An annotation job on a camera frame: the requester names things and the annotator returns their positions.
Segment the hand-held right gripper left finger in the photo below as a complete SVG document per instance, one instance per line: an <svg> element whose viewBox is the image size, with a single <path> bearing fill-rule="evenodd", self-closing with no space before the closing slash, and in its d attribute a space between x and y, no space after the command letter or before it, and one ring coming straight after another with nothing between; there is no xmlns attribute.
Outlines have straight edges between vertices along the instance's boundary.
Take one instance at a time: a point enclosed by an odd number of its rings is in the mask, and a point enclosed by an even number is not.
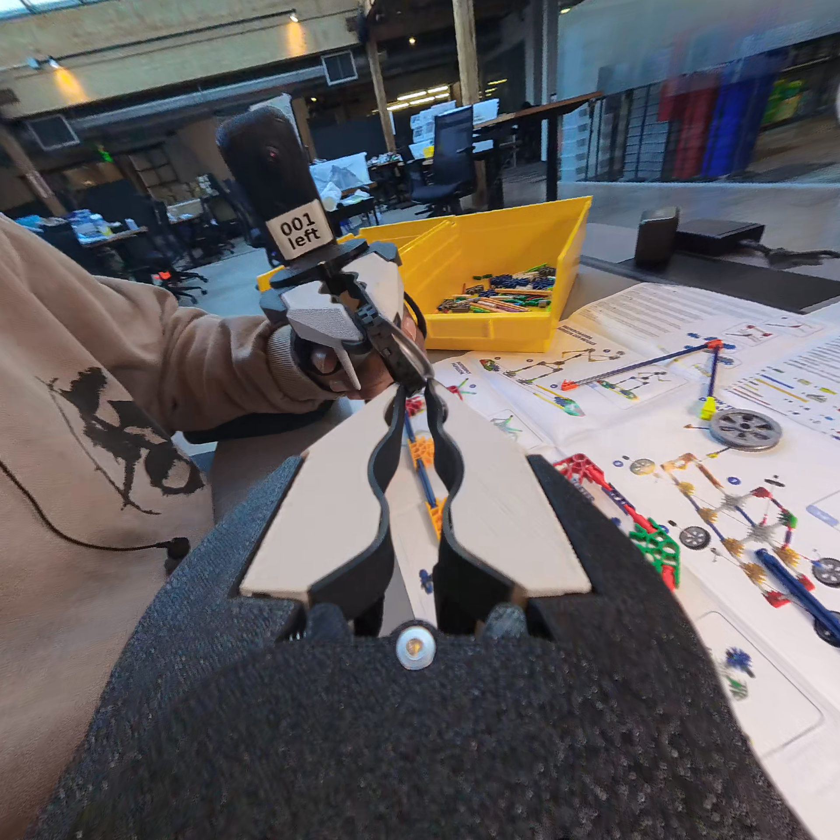
<svg viewBox="0 0 840 840"><path fill-rule="evenodd" d="M400 464L406 394L390 387L302 456L240 593L328 603L359 617L384 599L395 553L385 493Z"/></svg>

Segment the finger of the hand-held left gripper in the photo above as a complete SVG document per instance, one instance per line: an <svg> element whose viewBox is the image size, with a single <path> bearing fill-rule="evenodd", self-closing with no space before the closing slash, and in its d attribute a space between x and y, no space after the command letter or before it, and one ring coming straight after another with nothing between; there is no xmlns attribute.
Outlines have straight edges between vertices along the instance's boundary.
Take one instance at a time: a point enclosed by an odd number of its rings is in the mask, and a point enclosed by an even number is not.
<svg viewBox="0 0 840 840"><path fill-rule="evenodd" d="M352 260L353 321L373 349L389 345L403 325L403 279L394 259L365 249Z"/></svg>
<svg viewBox="0 0 840 840"><path fill-rule="evenodd" d="M352 296L335 297L324 290L321 282L308 282L282 292L282 312L292 337L320 344L336 350L344 369L353 374L351 366L363 359L376 374L370 392L383 392L393 384L382 358L367 349L362 331L353 321Z"/></svg>

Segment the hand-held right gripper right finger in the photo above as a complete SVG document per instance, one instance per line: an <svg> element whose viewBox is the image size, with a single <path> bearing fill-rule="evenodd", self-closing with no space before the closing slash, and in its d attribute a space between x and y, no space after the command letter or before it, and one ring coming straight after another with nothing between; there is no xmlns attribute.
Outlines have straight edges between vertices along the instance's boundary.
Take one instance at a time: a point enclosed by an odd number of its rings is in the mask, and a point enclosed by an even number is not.
<svg viewBox="0 0 840 840"><path fill-rule="evenodd" d="M425 390L434 469L446 489L437 617L488 617L501 603L584 595L592 582L552 506L560 478L444 387Z"/></svg>

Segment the pile of colourful construction pieces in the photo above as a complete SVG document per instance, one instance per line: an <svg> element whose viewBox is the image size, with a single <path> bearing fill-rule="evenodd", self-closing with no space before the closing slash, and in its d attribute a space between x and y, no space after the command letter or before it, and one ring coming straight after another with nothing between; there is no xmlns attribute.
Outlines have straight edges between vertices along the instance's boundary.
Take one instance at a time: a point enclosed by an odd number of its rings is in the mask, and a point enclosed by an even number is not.
<svg viewBox="0 0 840 840"><path fill-rule="evenodd" d="M517 314L551 308L555 268L543 264L515 274L474 276L438 303L441 314Z"/></svg>

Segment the yellow plastic parts bin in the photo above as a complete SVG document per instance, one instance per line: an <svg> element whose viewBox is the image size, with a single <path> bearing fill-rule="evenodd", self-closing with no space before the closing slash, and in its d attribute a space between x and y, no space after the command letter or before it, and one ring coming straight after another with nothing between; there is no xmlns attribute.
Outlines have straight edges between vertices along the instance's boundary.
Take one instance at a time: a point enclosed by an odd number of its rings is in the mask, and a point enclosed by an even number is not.
<svg viewBox="0 0 840 840"><path fill-rule="evenodd" d="M577 197L499 211L364 227L369 243L393 243L408 295L420 307L429 350L541 353L575 282L592 200ZM442 313L438 305L487 276L554 269L551 303L528 313Z"/></svg>

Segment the person's left forearm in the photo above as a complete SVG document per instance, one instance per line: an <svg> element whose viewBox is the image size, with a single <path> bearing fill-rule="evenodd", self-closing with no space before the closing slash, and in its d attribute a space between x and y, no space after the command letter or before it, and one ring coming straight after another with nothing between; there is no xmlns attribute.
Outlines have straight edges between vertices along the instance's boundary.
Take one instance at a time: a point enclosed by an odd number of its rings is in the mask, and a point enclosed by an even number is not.
<svg viewBox="0 0 840 840"><path fill-rule="evenodd" d="M300 368L289 328L182 308L161 288L93 276L5 216L1 227L2 337L37 375L102 369L169 433L337 398Z"/></svg>

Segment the grey desk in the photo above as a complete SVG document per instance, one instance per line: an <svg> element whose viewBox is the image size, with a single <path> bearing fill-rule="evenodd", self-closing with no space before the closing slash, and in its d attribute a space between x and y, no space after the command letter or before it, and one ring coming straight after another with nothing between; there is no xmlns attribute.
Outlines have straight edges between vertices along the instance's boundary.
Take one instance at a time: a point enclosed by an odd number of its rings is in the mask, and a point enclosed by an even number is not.
<svg viewBox="0 0 840 840"><path fill-rule="evenodd" d="M268 268L265 255L254 249L246 249L207 266L204 272L208 277L208 293L201 300L202 307L225 317L257 314L259 293L256 282ZM694 428L683 428L694 412L687 402L687 398L694 394L694 385L694 382L687 381L628 409L620 408L610 396L590 397L587 405L596 410L594 417L562 423L558 429L550 429L549 435L558 434L562 453L585 453L610 476L619 477L629 472L630 468L607 467L608 455L625 454L630 461L648 458L662 463L671 456L690 452L697 456L714 454L711 459L713 465L726 465L740 459L748 465L755 465L761 477L770 477L771 465L791 463L793 477L806 489L838 490L838 441L810 432L784 416L778 417L783 431L782 441L776 448L762 453L735 449L721 452L722 446L712 440L708 431L701 429L700 421L694 422ZM252 486L287 457L300 453L360 406L358 402L342 400L338 407L328 410L325 419L305 425L302 429L226 439L213 444L215 455L205 458L205 462L210 465L217 517L236 507Z"/></svg>

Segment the person's left hand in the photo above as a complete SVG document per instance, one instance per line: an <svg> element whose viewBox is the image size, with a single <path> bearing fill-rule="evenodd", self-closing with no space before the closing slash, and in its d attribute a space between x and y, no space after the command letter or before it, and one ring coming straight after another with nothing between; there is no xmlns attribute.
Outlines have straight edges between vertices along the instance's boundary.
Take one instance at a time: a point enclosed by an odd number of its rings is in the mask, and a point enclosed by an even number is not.
<svg viewBox="0 0 840 840"><path fill-rule="evenodd" d="M351 366L353 374L343 367L336 350L309 342L294 339L293 348L297 354L297 363L303 373L322 390L337 394L349 394L351 399L368 399L376 374L369 365L373 360L363 359L357 366Z"/></svg>

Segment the colourful rod and connector model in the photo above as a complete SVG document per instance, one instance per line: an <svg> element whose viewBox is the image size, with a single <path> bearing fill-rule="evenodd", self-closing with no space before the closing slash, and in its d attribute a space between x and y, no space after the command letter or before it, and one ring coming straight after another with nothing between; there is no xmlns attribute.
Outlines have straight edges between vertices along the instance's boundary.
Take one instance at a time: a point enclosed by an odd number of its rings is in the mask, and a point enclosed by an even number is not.
<svg viewBox="0 0 840 840"><path fill-rule="evenodd" d="M625 498L604 471L583 454L562 458L560 451L534 437L518 415L503 409L490 416L490 422L518 444L530 442L530 454L545 457L593 506L599 508L626 534L673 592L679 586L680 548L666 526L646 517ZM425 399L408 397L404 415L404 447L414 469L434 541L439 542L446 495L434 467L434 441L427 424Z"/></svg>

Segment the black office chair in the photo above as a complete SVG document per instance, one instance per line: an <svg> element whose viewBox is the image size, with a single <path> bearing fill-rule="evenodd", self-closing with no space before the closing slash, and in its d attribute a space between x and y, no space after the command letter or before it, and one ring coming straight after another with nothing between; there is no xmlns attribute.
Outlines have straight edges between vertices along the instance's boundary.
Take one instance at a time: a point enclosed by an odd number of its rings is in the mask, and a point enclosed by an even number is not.
<svg viewBox="0 0 840 840"><path fill-rule="evenodd" d="M461 202L476 190L472 105L439 113L434 121L430 181L414 187L413 200L425 205L423 218L460 215Z"/></svg>

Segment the large fold-out instruction sheet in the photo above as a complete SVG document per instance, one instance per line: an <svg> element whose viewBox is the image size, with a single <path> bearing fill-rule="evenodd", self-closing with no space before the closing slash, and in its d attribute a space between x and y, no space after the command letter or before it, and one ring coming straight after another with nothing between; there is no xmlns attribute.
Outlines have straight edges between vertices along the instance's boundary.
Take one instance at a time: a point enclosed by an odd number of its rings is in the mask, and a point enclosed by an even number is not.
<svg viewBox="0 0 840 840"><path fill-rule="evenodd" d="M814 838L838 838L838 303L795 315L642 285L562 320L544 353L464 353L437 378L625 532L677 549L675 594L741 729Z"/></svg>

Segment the blue rods with small connectors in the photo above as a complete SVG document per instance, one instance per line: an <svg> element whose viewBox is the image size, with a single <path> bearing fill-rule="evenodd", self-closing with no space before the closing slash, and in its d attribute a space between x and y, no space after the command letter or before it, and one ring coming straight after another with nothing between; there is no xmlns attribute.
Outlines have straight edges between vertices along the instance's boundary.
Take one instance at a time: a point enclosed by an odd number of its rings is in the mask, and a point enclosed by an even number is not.
<svg viewBox="0 0 840 840"><path fill-rule="evenodd" d="M699 416L701 420L709 421L714 417L715 413L718 411L718 401L715 396L715 388L717 383L720 354L721 351L724 349L723 345L724 342L722 339L711 339L702 344L689 346L687 348L684 348L683 350L660 355L659 357L655 357L653 359L643 360L633 364L629 364L624 367L614 369L612 371L607 371L603 374L588 376L581 380L564 380L560 384L560 390L562 392L571 392L578 388L595 383L608 383L613 377L623 375L624 373L632 373L648 366L656 366L668 361L674 361L680 358L684 358L688 355L700 352L708 352L712 356L710 379L707 387L707 395L705 396L705 398L703 399L703 403L701 404Z"/></svg>

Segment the dark high table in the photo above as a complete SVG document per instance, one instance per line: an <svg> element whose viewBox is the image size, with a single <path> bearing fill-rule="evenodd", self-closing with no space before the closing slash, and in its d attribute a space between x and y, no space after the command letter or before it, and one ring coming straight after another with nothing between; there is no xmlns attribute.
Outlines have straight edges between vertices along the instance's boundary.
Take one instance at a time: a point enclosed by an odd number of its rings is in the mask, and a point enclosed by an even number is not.
<svg viewBox="0 0 840 840"><path fill-rule="evenodd" d="M596 90L577 97L552 101L539 106L521 109L517 112L500 115L494 119L476 124L474 126L474 140L486 140L493 131L510 128L513 125L547 123L548 137L545 157L546 183L544 200L547 203L555 202L558 200L560 119L583 106L594 103L602 97L603 91Z"/></svg>

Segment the grey plastic spoked wheel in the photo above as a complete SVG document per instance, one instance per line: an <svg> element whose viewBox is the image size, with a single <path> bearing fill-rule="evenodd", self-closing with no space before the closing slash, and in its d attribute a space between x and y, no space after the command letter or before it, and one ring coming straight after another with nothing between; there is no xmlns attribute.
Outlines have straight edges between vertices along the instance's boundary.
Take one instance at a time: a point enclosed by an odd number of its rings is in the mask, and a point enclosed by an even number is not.
<svg viewBox="0 0 840 840"><path fill-rule="evenodd" d="M720 410L707 422L714 441L742 452L770 451L780 444L783 436L781 426L771 417L742 409Z"/></svg>

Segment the person in beige hoodie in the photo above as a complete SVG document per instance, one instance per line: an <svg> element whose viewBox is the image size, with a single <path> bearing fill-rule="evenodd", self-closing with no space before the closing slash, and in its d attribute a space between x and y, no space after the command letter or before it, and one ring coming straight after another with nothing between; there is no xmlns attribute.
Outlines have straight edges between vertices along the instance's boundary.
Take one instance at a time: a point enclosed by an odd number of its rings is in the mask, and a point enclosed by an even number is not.
<svg viewBox="0 0 840 840"><path fill-rule="evenodd" d="M155 544L214 525L172 431L259 410L235 366L162 372L2 372L2 838L35 818L162 587Z"/></svg>

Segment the black power adapter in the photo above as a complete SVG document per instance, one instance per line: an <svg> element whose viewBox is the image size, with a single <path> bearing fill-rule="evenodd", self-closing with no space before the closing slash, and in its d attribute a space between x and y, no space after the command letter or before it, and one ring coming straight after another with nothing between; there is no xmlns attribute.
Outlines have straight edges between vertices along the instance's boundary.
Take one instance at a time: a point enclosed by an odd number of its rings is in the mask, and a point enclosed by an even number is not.
<svg viewBox="0 0 840 840"><path fill-rule="evenodd" d="M636 267L660 270L667 266L676 249L679 216L678 206L662 206L642 213L633 258Z"/></svg>

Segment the thick blue plastic rod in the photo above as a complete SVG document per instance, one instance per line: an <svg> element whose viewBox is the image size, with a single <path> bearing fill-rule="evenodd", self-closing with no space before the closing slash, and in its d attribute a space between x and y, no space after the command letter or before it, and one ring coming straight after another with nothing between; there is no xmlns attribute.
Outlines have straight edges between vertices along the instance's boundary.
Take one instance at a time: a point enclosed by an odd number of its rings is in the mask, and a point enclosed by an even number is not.
<svg viewBox="0 0 840 840"><path fill-rule="evenodd" d="M815 633L822 641L839 648L839 617L838 612L828 609L822 604L805 585L790 572L784 563L778 560L766 549L756 549L755 555L762 567L772 574L783 586L793 601L813 620Z"/></svg>

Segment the parts list instruction sheet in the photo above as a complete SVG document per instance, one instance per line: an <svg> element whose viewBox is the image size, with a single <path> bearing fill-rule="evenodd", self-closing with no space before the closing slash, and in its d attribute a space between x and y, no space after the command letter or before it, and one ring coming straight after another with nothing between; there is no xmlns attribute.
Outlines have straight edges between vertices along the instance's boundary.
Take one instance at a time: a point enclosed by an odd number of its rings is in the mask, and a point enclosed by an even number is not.
<svg viewBox="0 0 840 840"><path fill-rule="evenodd" d="M728 393L839 439L838 331L735 381Z"/></svg>

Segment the black power brick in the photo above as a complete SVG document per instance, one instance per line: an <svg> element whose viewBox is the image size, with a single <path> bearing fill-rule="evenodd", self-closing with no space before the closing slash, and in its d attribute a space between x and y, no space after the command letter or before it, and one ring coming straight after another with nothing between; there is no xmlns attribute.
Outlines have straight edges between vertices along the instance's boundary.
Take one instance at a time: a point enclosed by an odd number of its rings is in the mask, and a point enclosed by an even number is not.
<svg viewBox="0 0 840 840"><path fill-rule="evenodd" d="M761 244L765 226L757 223L699 218L681 221L675 232L675 252L718 258Z"/></svg>

